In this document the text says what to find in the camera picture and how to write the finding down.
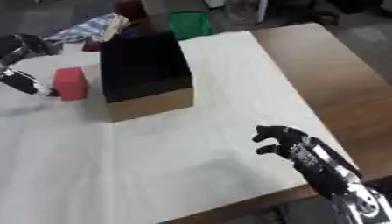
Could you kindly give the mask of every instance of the table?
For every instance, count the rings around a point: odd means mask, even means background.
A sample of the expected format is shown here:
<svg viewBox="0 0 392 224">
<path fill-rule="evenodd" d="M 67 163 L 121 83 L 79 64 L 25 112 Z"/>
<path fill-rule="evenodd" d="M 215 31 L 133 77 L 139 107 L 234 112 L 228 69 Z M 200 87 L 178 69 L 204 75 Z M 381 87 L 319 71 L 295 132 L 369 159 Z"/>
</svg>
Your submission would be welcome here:
<svg viewBox="0 0 392 224">
<path fill-rule="evenodd" d="M 365 180 L 392 173 L 392 88 L 318 24 L 253 32 Z M 166 223 L 216 223 L 315 195 L 308 186 L 263 195 Z"/>
</svg>

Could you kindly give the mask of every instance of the white sheet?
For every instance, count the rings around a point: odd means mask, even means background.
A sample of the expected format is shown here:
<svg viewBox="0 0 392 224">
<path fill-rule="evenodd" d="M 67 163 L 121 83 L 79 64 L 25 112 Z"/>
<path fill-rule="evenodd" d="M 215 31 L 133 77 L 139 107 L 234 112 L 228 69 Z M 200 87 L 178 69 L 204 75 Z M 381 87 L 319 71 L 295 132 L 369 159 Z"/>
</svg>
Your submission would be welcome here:
<svg viewBox="0 0 392 224">
<path fill-rule="evenodd" d="M 300 128 L 349 159 L 248 32 L 181 46 L 194 107 L 116 124 L 97 53 L 17 64 L 48 83 L 84 67 L 92 87 L 74 102 L 0 87 L 0 223 L 157 223 L 304 184 L 287 161 L 255 154 L 257 124 Z"/>
</svg>

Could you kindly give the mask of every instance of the red cube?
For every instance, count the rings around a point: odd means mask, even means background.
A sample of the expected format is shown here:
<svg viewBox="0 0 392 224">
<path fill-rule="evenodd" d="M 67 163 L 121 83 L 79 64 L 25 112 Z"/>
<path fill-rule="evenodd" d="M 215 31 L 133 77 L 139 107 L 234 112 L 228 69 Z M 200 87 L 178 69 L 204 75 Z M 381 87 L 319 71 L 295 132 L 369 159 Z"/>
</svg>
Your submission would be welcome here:
<svg viewBox="0 0 392 224">
<path fill-rule="evenodd" d="M 53 87 L 59 90 L 61 100 L 65 102 L 85 99 L 88 96 L 88 82 L 80 67 L 57 70 Z"/>
</svg>

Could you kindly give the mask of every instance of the floor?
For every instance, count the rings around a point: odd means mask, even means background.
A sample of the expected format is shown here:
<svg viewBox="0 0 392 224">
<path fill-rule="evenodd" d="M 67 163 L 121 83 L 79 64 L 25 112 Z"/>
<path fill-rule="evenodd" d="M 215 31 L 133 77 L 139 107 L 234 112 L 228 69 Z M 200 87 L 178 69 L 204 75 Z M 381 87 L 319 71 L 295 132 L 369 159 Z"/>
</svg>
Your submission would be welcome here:
<svg viewBox="0 0 392 224">
<path fill-rule="evenodd" d="M 71 25 L 113 11 L 116 0 L 0 0 L 0 36 L 29 33 L 40 36 L 54 34 Z M 209 10 L 202 0 L 143 0 L 149 14 L 174 11 L 207 11 L 215 32 L 234 32 L 276 27 L 285 23 L 283 17 L 269 17 L 256 25 L 233 24 L 223 9 Z M 392 1 L 386 1 L 392 9 Z M 339 26 L 327 26 L 341 42 L 359 55 L 380 76 L 392 83 L 392 18 L 371 13 L 343 15 Z M 313 198 L 226 220 L 222 224 L 256 223 L 334 223 L 330 204 Z"/>
</svg>

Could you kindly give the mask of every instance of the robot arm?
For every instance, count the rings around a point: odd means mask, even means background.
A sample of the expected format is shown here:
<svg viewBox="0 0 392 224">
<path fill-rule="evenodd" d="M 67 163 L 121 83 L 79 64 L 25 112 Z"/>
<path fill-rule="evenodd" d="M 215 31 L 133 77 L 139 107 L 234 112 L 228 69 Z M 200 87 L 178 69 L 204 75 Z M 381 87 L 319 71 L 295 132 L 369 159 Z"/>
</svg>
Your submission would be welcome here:
<svg viewBox="0 0 392 224">
<path fill-rule="evenodd" d="M 30 95 L 59 96 L 56 89 L 41 85 L 27 73 L 16 71 L 10 65 L 24 59 L 30 52 L 52 55 L 50 49 L 32 35 L 13 35 L 0 38 L 0 81 Z"/>
<path fill-rule="evenodd" d="M 392 223 L 385 197 L 361 183 L 361 174 L 320 139 L 285 126 L 257 126 L 254 141 L 275 138 L 279 144 L 263 146 L 257 154 L 276 153 L 290 160 L 312 188 L 329 199 L 348 223 Z"/>
</svg>

